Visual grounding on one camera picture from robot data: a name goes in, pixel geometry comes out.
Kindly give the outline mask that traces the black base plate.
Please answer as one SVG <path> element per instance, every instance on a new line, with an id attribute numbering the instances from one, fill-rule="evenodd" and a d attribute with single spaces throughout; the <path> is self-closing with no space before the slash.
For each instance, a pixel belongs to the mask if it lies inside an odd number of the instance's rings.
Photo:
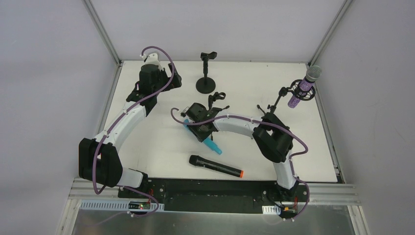
<path id="1" fill-rule="evenodd" d="M 144 199 L 139 193 L 149 193 L 166 211 L 260 214 L 263 206 L 293 199 L 295 190 L 275 181 L 149 178 L 133 191 L 119 190 L 118 197 Z"/>

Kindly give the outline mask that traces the black microphone orange end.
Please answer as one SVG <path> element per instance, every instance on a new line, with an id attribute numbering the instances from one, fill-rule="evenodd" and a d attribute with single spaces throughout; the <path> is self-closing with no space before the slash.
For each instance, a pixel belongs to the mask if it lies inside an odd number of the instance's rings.
<path id="1" fill-rule="evenodd" d="M 217 172 L 221 172 L 227 175 L 231 175 L 234 177 L 238 177 L 238 178 L 242 178 L 244 171 L 231 167 L 231 166 L 227 166 L 218 162 L 214 162 L 205 158 L 202 158 L 201 156 L 198 155 L 191 155 L 189 157 L 189 163 L 193 166 L 196 167 L 203 167 L 203 168 L 207 168 L 213 171 L 217 171 Z"/>

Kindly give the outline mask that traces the black tripod clip stand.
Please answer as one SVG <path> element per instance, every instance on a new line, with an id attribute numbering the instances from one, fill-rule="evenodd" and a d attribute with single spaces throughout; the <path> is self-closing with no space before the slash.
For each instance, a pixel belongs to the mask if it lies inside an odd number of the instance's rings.
<path id="1" fill-rule="evenodd" d="M 224 108 L 218 108 L 218 107 L 213 107 L 213 103 L 218 101 L 218 100 L 224 100 L 226 98 L 226 94 L 224 92 L 215 92 L 214 94 L 210 94 L 208 96 L 208 108 L 209 108 L 209 112 L 220 112 L 222 110 L 226 110 L 230 107 L 230 105 L 227 105 Z"/>

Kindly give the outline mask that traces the purple glitter microphone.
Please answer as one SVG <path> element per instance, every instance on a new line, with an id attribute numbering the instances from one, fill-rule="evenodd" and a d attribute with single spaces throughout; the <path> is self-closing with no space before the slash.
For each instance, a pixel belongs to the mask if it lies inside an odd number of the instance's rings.
<path id="1" fill-rule="evenodd" d="M 293 95 L 288 101 L 289 108 L 295 108 L 300 101 L 310 101 L 315 96 L 314 84 L 321 77 L 322 69 L 319 66 L 310 66 L 304 79 L 299 82 L 293 91 Z"/>

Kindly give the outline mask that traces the blue toy microphone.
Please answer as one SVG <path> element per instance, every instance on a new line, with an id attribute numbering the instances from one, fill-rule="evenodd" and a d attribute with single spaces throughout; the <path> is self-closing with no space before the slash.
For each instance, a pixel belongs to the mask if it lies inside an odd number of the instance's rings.
<path id="1" fill-rule="evenodd" d="M 184 127 L 191 132 L 190 127 L 188 125 L 184 125 Z M 213 141 L 211 140 L 210 137 L 206 138 L 205 140 L 202 141 L 202 143 L 207 146 L 210 150 L 214 151 L 215 153 L 217 153 L 218 155 L 222 154 L 222 150 L 219 148 L 219 146 Z"/>

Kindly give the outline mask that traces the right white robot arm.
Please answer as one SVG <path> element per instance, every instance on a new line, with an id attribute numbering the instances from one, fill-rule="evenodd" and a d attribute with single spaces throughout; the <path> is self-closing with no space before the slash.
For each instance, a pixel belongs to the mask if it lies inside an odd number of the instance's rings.
<path id="1" fill-rule="evenodd" d="M 293 176 L 289 162 L 293 137 L 289 134 L 289 128 L 276 115 L 268 112 L 256 120 L 221 108 L 207 110 L 204 105 L 193 103 L 181 116 L 190 121 L 188 128 L 200 142 L 213 132 L 232 132 L 254 139 L 261 154 L 273 163 L 279 193 L 294 195 L 299 183 Z"/>

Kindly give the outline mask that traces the round base mic stand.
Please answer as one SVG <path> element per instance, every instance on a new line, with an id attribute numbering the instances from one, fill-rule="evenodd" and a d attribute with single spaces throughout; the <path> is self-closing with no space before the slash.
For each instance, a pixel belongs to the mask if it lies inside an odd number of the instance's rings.
<path id="1" fill-rule="evenodd" d="M 211 53 L 201 53 L 201 60 L 203 61 L 203 77 L 198 79 L 196 82 L 196 90 L 202 94 L 209 94 L 213 92 L 216 88 L 215 81 L 208 77 L 208 62 L 217 57 L 217 52 L 213 51 Z"/>

